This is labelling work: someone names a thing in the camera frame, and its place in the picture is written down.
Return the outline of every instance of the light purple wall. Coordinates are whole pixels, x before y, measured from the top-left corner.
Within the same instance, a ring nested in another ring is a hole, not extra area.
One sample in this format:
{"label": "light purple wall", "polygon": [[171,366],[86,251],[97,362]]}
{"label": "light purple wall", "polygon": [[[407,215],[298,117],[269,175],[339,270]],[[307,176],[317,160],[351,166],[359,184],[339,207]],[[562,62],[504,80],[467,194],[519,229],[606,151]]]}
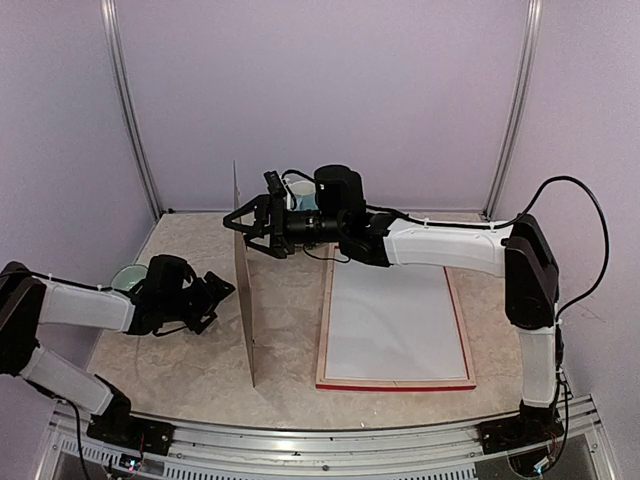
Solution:
{"label": "light purple wall", "polygon": [[[500,202],[507,218],[546,177],[590,185],[611,229],[611,266],[592,298],[565,315],[567,368],[592,393],[622,467],[640,467],[640,3],[545,2],[531,90]],[[535,207],[558,257],[562,300],[594,280],[602,260],[595,211],[572,185]]]}
{"label": "light purple wall", "polygon": [[163,205],[230,208],[262,173],[345,163],[367,199],[481,210],[527,1],[118,2]]}
{"label": "light purple wall", "polygon": [[[153,221],[114,87],[98,1],[0,3],[0,267],[108,282]],[[40,341],[77,364],[96,332]],[[0,478],[28,478],[52,403],[0,377]]]}

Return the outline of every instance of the metal profile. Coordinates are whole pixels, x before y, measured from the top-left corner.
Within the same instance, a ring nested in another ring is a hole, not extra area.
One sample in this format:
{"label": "metal profile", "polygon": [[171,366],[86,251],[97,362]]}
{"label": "metal profile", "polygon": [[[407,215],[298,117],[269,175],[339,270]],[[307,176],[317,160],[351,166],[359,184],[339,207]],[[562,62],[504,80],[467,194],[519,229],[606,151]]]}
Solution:
{"label": "metal profile", "polygon": [[513,150],[518,137],[518,130],[522,120],[522,113],[529,91],[529,80],[533,70],[533,61],[538,43],[538,35],[540,32],[540,22],[542,19],[542,0],[529,0],[529,8],[527,11],[527,21],[524,33],[524,42],[522,52],[520,54],[520,65],[518,67],[518,76],[516,81],[516,89],[511,103],[511,111],[509,112],[509,120],[507,122],[507,130],[500,147],[500,157],[498,159],[498,168],[496,169],[489,197],[484,207],[484,216],[489,220],[493,220],[500,194],[504,187],[504,182],[509,170],[509,164],[513,157]]}
{"label": "metal profile", "polygon": [[[573,398],[569,405],[569,437],[588,435],[590,444],[598,445],[592,451],[594,462],[600,466],[598,478],[612,480],[615,473],[610,468],[611,452],[592,399]],[[559,414],[564,418],[564,409],[559,409]],[[178,475],[177,478],[193,480],[213,474],[212,478],[246,480],[319,476],[400,480],[421,477],[423,473],[428,478],[434,472],[455,472],[467,469],[471,464],[505,456],[505,453],[484,455],[477,433],[481,421],[505,415],[432,426],[350,431],[270,430],[140,416],[162,419],[176,426],[167,457],[145,455],[148,468],[153,470],[143,473],[149,478],[171,479]],[[88,419],[88,415],[83,414],[83,430]],[[75,428],[73,411],[59,404],[47,430],[48,437],[42,449],[45,458],[39,468],[38,480],[52,478],[50,475],[60,450],[77,455]],[[131,453],[85,436],[82,442],[91,462],[104,464],[110,455]]]}
{"label": "metal profile", "polygon": [[131,92],[129,90],[129,82],[127,81],[127,70],[125,68],[124,55],[122,53],[122,44],[120,41],[120,31],[118,29],[118,15],[116,12],[115,0],[102,0],[102,21],[107,36],[107,44],[111,57],[111,66],[116,81],[116,89],[122,107],[122,114],[131,141],[136,167],[140,180],[144,188],[145,197],[153,217],[156,221],[162,215],[162,205],[160,198],[151,175],[151,169],[147,162],[147,157],[142,146],[140,131],[138,129],[138,121],[131,100]]}

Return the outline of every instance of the electrical wire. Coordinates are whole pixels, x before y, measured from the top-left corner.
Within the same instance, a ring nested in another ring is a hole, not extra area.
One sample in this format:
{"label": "electrical wire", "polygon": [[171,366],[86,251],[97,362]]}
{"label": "electrical wire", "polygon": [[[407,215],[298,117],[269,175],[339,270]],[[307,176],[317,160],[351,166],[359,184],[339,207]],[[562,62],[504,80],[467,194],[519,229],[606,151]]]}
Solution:
{"label": "electrical wire", "polygon": [[313,255],[312,253],[310,253],[307,250],[307,246],[306,245],[302,246],[302,251],[305,253],[305,255],[307,255],[307,257],[311,257],[314,260],[322,260],[322,261],[325,261],[325,262],[332,261],[332,262],[336,262],[336,263],[349,263],[351,261],[351,258],[349,258],[349,257],[347,257],[346,260],[341,260],[341,259],[335,258],[335,257],[334,258],[331,258],[331,257],[317,257],[317,256]]}
{"label": "electrical wire", "polygon": [[305,180],[309,180],[310,182],[313,182],[314,184],[315,184],[315,180],[313,178],[311,178],[309,175],[307,175],[306,173],[301,172],[300,170],[296,170],[294,168],[290,168],[290,169],[286,170],[282,175],[280,175],[280,179],[282,180],[282,184],[284,185],[284,188],[287,190],[287,193],[291,197],[291,202],[292,202],[291,210],[295,210],[296,208],[298,208],[298,199],[296,198],[296,196],[291,191],[291,188],[289,187],[289,184],[287,182],[285,182],[285,177],[287,175],[298,175],[299,177],[302,177]]}
{"label": "electrical wire", "polygon": [[44,280],[49,280],[52,282],[57,282],[57,283],[62,283],[64,285],[69,285],[72,287],[78,287],[78,288],[83,288],[85,290],[92,290],[94,292],[110,292],[113,290],[112,287],[98,287],[96,285],[87,285],[84,283],[78,283],[78,282],[73,282],[71,280],[65,280],[63,278],[57,278],[57,277],[53,277],[51,275],[45,275],[44,273],[39,273],[39,272],[34,272],[31,270],[16,270],[13,272],[5,272],[5,273],[0,273],[0,278],[3,277],[10,277],[12,275],[22,275],[25,277],[37,277],[37,278],[42,278]]}
{"label": "electrical wire", "polygon": [[299,177],[304,178],[305,180],[309,180],[310,182],[315,183],[315,180],[313,179],[313,177],[311,177],[310,175],[307,175],[304,172],[301,172],[300,170],[296,170],[295,168],[289,168],[287,170],[285,170],[285,172],[281,175],[281,178],[286,177],[287,175],[298,175]]}
{"label": "electrical wire", "polygon": [[552,468],[554,468],[558,462],[560,461],[560,457],[562,457],[562,453],[564,452],[564,448],[567,445],[567,440],[569,439],[569,386],[567,382],[561,382],[562,387],[564,388],[564,416],[565,416],[565,427],[564,434],[562,435],[562,444],[560,445],[560,450],[558,451],[558,455],[554,456],[553,463],[549,465],[548,468],[542,471],[542,474],[548,473]]}
{"label": "electrical wire", "polygon": [[187,328],[186,325],[183,325],[182,327],[174,328],[173,330],[169,330],[169,331],[166,331],[166,332],[158,332],[157,330],[154,330],[153,331],[153,336],[154,337],[166,337],[167,335],[171,335],[172,333],[179,332],[180,330],[184,330],[185,328]]}
{"label": "electrical wire", "polygon": [[80,466],[82,467],[82,472],[84,473],[85,480],[91,480],[89,476],[89,471],[87,470],[87,464],[84,461],[84,453],[82,452],[82,433],[80,426],[80,411],[75,403],[66,400],[66,402],[73,408],[74,413],[76,414],[76,438],[78,440],[78,456],[80,457]]}

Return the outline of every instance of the robotic arm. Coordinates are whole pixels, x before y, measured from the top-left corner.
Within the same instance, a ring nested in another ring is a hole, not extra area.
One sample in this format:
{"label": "robotic arm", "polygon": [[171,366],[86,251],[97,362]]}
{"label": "robotic arm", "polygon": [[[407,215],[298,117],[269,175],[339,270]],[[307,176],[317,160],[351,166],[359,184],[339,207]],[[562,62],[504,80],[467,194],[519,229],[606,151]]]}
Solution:
{"label": "robotic arm", "polygon": [[166,454],[173,427],[131,416],[131,401],[121,391],[41,346],[38,325],[162,336],[163,324],[180,321],[200,334],[234,290],[211,272],[199,278],[184,259],[171,255],[153,257],[145,279],[128,292],[54,279],[10,262],[0,273],[0,374],[22,377],[40,392],[89,412],[92,438],[134,450],[144,439],[146,451]]}
{"label": "robotic arm", "polygon": [[[505,306],[522,347],[520,415],[480,426],[485,453],[562,435],[557,372],[563,345],[556,321],[558,265],[537,221],[524,215],[508,224],[416,220],[366,204],[360,175],[341,165],[316,170],[317,210],[287,208],[291,196],[276,172],[265,173],[268,194],[224,219],[248,247],[275,258],[296,246],[337,242],[343,255],[368,265],[425,264],[467,268],[506,279]],[[253,215],[253,223],[239,220]],[[269,237],[268,244],[256,239]]]}

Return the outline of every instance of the beige tabletop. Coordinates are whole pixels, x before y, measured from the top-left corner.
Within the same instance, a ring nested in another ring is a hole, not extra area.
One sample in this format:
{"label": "beige tabletop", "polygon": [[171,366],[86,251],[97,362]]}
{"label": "beige tabletop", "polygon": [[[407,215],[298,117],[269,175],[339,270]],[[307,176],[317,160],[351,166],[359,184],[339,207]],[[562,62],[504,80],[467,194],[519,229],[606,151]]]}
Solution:
{"label": "beige tabletop", "polygon": [[[139,262],[147,263],[160,253],[178,255],[199,275],[211,270],[235,284],[233,233],[222,227],[222,216],[164,215]],[[475,365],[475,390],[319,391],[315,371],[325,263],[303,254],[276,260],[250,251],[248,258],[255,303],[255,388],[235,294],[218,306],[219,318],[200,336],[186,330],[163,338],[104,332],[89,371],[121,389],[137,411],[229,425],[380,428],[517,409],[520,349],[504,315],[503,280],[452,270]]]}

